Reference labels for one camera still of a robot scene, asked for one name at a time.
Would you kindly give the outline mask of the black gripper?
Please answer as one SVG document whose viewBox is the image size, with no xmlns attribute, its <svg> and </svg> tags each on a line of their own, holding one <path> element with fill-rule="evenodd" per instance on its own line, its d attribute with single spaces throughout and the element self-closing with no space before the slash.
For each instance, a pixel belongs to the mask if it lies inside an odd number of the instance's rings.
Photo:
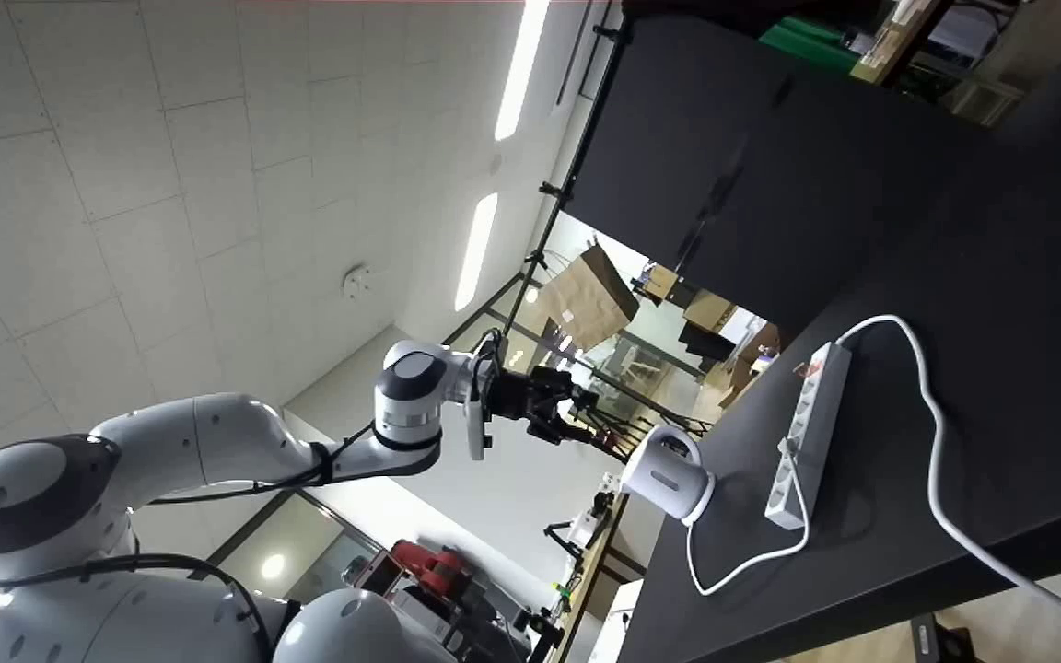
<svg viewBox="0 0 1061 663">
<path fill-rule="evenodd" d="M 570 375 L 552 368 L 536 368 L 526 375 L 501 374 L 486 398 L 494 415 L 523 419 L 531 436 L 545 442 L 563 442 L 570 423 L 558 413 L 570 398 Z"/>
</svg>

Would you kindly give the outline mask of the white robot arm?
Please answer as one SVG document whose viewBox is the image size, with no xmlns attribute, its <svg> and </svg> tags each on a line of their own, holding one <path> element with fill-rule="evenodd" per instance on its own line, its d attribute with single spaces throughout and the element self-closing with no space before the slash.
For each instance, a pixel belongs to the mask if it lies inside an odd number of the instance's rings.
<svg viewBox="0 0 1061 663">
<path fill-rule="evenodd" d="M 295 440 L 252 396 L 173 398 L 0 446 L 0 663 L 536 663 L 531 622 L 480 601 L 441 628 L 359 585 L 274 601 L 205 560 L 145 552 L 134 533 L 134 511 L 178 492 L 415 477 L 439 461 L 447 407 L 482 446 L 486 423 L 518 409 L 516 386 L 494 340 L 397 343 L 373 423 L 339 446 Z"/>
</svg>

